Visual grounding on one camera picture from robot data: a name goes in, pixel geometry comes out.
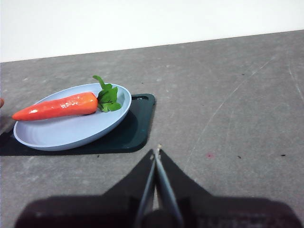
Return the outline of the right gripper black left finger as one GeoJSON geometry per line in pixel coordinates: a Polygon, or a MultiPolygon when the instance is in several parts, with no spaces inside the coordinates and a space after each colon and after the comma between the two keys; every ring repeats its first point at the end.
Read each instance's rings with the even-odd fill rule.
{"type": "Polygon", "coordinates": [[[102,195],[61,195],[29,203],[17,228],[133,228],[152,210],[153,150],[102,195]]]}

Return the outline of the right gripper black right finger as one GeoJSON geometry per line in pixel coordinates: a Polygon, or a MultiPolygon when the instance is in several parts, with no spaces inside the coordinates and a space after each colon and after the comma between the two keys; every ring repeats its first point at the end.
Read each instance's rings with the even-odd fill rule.
{"type": "Polygon", "coordinates": [[[160,187],[186,228],[297,228],[285,203],[266,198],[215,196],[187,176],[162,150],[156,152],[160,187]]]}

